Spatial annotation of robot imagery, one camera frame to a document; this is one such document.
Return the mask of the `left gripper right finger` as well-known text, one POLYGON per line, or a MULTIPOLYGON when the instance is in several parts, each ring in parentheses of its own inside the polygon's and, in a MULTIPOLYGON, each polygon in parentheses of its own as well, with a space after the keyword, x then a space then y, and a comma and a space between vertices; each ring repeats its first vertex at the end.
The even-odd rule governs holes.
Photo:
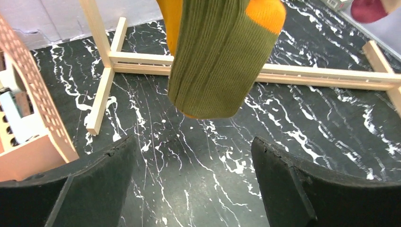
POLYGON ((255 137, 251 147, 272 227, 398 227, 401 185, 343 174, 255 137))

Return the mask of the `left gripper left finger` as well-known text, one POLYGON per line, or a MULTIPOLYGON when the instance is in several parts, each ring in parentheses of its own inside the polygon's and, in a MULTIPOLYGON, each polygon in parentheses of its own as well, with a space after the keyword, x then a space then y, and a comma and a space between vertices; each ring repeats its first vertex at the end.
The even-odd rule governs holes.
POLYGON ((135 138, 127 136, 23 181, 2 182, 1 226, 118 226, 136 150, 135 138))

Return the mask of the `green striped sock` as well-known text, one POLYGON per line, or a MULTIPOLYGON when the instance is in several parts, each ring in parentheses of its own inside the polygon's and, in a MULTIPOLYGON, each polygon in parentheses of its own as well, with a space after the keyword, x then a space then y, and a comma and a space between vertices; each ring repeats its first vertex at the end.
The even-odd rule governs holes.
POLYGON ((188 117, 236 114, 286 19, 280 0, 160 0, 174 57, 167 95, 188 117))

